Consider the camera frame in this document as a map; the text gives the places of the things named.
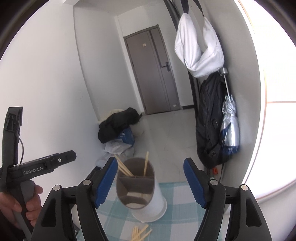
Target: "door handle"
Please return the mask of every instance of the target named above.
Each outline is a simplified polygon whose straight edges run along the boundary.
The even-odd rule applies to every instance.
[[[162,66],[162,68],[167,67],[168,72],[170,72],[170,66],[168,65],[168,62],[165,62],[165,66]]]

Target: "metal screw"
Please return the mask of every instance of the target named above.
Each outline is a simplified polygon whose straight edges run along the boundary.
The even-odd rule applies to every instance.
[[[212,180],[210,181],[210,184],[212,184],[213,186],[217,186],[217,185],[218,185],[218,181],[215,180],[215,179],[212,179]]]
[[[60,188],[61,188],[60,185],[55,185],[54,188],[53,188],[53,190],[58,191]]]
[[[242,185],[242,190],[244,190],[244,191],[248,191],[248,186],[247,185]]]
[[[91,181],[86,179],[83,181],[83,185],[88,186],[89,184],[91,184]]]

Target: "white container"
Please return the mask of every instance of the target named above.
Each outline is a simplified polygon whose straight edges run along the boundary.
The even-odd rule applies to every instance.
[[[131,158],[124,164],[135,177],[126,177],[118,171],[116,191],[119,200],[142,223],[160,219],[166,212],[167,202],[161,193],[151,163],[148,161],[146,177],[143,177],[144,158]]]

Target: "bag strap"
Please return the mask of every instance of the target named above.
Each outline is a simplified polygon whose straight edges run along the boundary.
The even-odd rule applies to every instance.
[[[202,11],[202,6],[200,5],[198,0],[193,0],[195,2],[195,4],[198,6],[198,8],[200,9],[200,11],[202,12],[202,16],[204,17],[203,11]],[[182,4],[182,8],[184,13],[189,13],[189,5],[188,5],[188,0],[181,0],[181,4]]]

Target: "black cable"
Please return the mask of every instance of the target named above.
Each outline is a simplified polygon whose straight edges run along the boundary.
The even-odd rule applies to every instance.
[[[22,157],[20,159],[20,164],[22,164],[22,159],[24,157],[24,144],[22,143],[22,140],[20,138],[18,138],[20,140],[20,143],[22,144]]]

